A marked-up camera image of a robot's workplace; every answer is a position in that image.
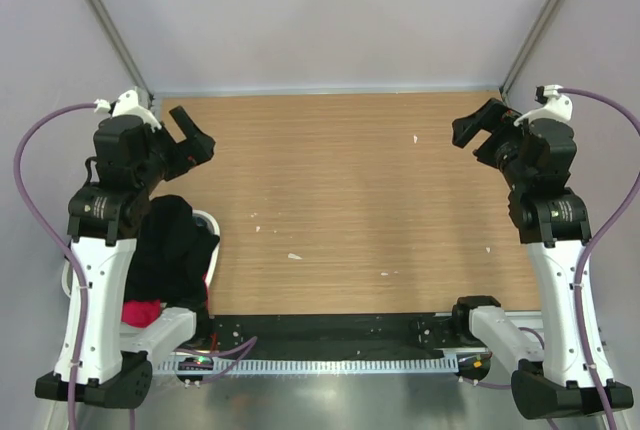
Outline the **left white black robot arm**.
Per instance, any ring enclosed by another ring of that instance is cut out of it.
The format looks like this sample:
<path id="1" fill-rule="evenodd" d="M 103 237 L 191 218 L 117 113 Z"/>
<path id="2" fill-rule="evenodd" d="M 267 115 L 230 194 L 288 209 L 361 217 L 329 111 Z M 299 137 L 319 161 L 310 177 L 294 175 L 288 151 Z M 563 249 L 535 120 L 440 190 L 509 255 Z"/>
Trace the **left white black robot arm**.
<path id="1" fill-rule="evenodd" d="M 63 347 L 36 381 L 38 398 L 136 409 L 156 365 L 183 344 L 198 350 L 211 340 L 219 226 L 155 189 L 209 162 L 215 142 L 182 107 L 171 117 L 182 140 L 137 110 L 110 111 L 94 133 L 61 239 L 72 278 Z"/>

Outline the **black t shirt blue logo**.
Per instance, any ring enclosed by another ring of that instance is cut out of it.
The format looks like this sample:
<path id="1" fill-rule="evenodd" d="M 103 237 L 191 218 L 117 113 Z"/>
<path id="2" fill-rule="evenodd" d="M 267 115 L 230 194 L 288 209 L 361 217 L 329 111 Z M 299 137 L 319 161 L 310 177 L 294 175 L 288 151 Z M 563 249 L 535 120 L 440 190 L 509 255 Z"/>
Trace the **black t shirt blue logo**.
<path id="1" fill-rule="evenodd" d="M 205 277 L 219 243 L 219 236 L 196 222 L 186 200 L 176 195 L 153 199 L 129 266 L 124 300 L 202 307 L 208 300 Z"/>

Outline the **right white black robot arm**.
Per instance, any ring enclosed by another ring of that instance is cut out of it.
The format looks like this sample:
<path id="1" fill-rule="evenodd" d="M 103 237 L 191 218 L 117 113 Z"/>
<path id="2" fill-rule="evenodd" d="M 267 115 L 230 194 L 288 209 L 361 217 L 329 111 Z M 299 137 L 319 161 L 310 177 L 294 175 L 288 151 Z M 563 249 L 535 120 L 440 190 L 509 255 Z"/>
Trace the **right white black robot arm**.
<path id="1" fill-rule="evenodd" d="M 458 299 L 450 330 L 462 345 L 480 340 L 510 372 L 524 418 L 604 414 L 613 424 L 614 412 L 632 408 L 634 396 L 614 376 L 599 336 L 589 272 L 596 240 L 584 201 L 567 185 L 577 154 L 571 111 L 566 97 L 548 97 L 525 114 L 490 99 L 453 121 L 456 147 L 481 131 L 489 135 L 474 155 L 510 189 L 509 216 L 536 275 L 544 341 L 532 342 L 488 296 Z"/>

